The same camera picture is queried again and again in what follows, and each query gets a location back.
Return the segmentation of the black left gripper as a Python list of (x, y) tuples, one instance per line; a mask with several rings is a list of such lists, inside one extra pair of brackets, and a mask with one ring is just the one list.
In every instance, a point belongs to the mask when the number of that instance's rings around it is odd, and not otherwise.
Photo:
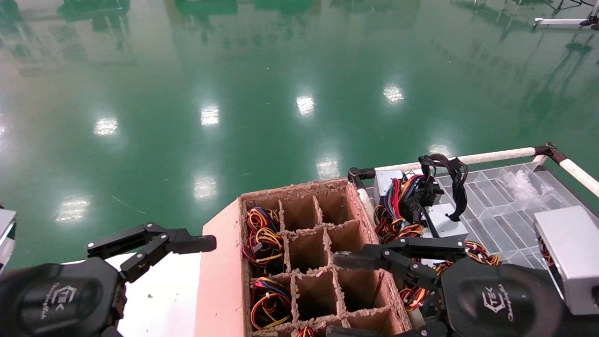
[(124, 280), (104, 260), (45, 263), (5, 271), (0, 282), (3, 337), (123, 337)]

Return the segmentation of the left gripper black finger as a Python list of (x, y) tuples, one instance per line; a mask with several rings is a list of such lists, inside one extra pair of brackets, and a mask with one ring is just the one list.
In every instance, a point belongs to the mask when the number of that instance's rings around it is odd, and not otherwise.
[(170, 253), (211, 252), (216, 247), (217, 240), (213, 235), (190, 235), (185, 228), (166, 229), (156, 223), (147, 223), (88, 243), (87, 257), (106, 260), (135, 251), (120, 267), (124, 281), (133, 283)]

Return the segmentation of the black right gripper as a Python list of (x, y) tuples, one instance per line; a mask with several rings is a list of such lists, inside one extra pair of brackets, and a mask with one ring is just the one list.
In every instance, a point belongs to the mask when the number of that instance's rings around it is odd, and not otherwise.
[[(436, 269), (419, 259), (452, 263), (466, 258), (458, 239), (402, 237), (366, 244), (361, 252), (338, 251), (334, 264), (345, 269), (384, 270), (412, 286), (437, 288)], [(460, 260), (440, 277), (447, 323), (459, 337), (552, 337), (565, 305), (547, 271), (514, 264), (483, 265)], [(449, 337), (442, 322), (388, 337)], [(327, 337), (387, 337), (372, 330), (330, 326)]]

